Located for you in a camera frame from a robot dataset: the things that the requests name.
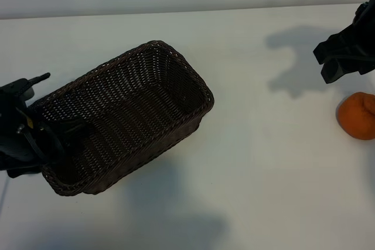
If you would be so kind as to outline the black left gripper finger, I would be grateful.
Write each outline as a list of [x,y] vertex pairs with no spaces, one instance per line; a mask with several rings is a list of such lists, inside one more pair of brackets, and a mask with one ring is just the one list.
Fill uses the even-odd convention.
[[86,125],[87,122],[82,117],[60,121],[60,141],[64,149],[71,147],[76,136],[85,130]]

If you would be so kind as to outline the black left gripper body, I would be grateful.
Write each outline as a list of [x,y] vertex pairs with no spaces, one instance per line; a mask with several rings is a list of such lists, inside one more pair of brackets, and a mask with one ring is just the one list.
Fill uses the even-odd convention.
[[12,104],[1,104],[1,170],[12,179],[38,174],[63,159],[63,144],[48,124]]

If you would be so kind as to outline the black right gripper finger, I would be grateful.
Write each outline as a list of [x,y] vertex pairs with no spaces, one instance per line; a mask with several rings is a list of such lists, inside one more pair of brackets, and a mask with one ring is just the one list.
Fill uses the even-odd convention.
[[322,62],[321,75],[326,84],[333,83],[348,74],[345,56],[328,56]]
[[313,50],[313,54],[318,63],[324,63],[329,56],[338,54],[344,47],[345,42],[342,41],[341,34],[337,33],[330,35],[326,41],[320,42]]

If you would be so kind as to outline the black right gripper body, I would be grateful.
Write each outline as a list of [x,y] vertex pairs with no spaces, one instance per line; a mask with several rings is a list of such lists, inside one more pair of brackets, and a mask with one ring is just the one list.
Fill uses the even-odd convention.
[[361,4],[351,25],[339,32],[345,47],[334,56],[345,56],[349,73],[374,70],[374,0]]

